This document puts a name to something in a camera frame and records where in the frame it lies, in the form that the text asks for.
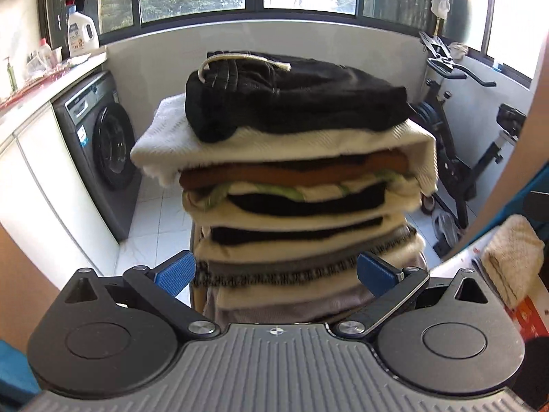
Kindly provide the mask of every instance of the white drawstring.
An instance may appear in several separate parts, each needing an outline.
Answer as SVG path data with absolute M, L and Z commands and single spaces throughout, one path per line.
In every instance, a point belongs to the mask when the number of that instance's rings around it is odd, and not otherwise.
M 284 63 L 284 62 L 275 62 L 274 60 L 265 59 L 265 57 L 261 56 L 254 56 L 252 54 L 241 54 L 241 53 L 228 53 L 228 54 L 216 54 L 214 56 L 208 57 L 204 62 L 202 62 L 202 65 L 198 68 L 198 79 L 202 83 L 206 83 L 206 79 L 204 78 L 204 68 L 208 66 L 209 63 L 215 62 L 216 60 L 234 60 L 234 59 L 248 59 L 248 60 L 257 60 L 259 62 L 265 62 L 267 64 L 274 65 L 277 68 L 280 68 L 281 70 L 290 71 L 292 69 L 292 65 Z

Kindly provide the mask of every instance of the stack of folded clothes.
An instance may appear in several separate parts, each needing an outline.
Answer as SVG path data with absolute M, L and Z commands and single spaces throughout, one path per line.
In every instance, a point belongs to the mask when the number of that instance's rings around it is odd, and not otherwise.
M 407 119 L 403 87 L 297 57 L 207 62 L 161 101 L 131 155 L 184 189 L 205 315 L 222 327 L 336 321 L 372 299 L 361 252 L 425 267 L 405 213 L 436 189 L 435 141 Z

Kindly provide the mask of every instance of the white detergent bottle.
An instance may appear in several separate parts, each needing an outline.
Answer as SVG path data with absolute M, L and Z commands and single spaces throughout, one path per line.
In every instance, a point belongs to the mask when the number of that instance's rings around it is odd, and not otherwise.
M 67 40 L 71 57 L 89 53 L 100 47 L 93 20 L 83 13 L 76 12 L 76 6 L 69 7 Z

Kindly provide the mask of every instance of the washing machine door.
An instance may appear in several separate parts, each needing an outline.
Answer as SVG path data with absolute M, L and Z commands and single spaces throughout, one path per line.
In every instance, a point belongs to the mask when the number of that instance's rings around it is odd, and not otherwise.
M 102 108 L 93 131 L 93 159 L 105 183 L 112 190 L 125 189 L 136 167 L 130 160 L 135 137 L 126 110 L 115 102 Z

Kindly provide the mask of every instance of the ridged gray surface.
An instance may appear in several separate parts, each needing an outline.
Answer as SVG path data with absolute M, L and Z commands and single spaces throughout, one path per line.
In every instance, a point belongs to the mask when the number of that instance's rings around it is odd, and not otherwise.
M 395 381 L 369 348 L 323 325 L 232 325 L 218 339 L 191 343 L 173 370 L 128 396 L 77 400 L 51 392 L 26 412 L 519 412 L 509 391 L 446 400 Z

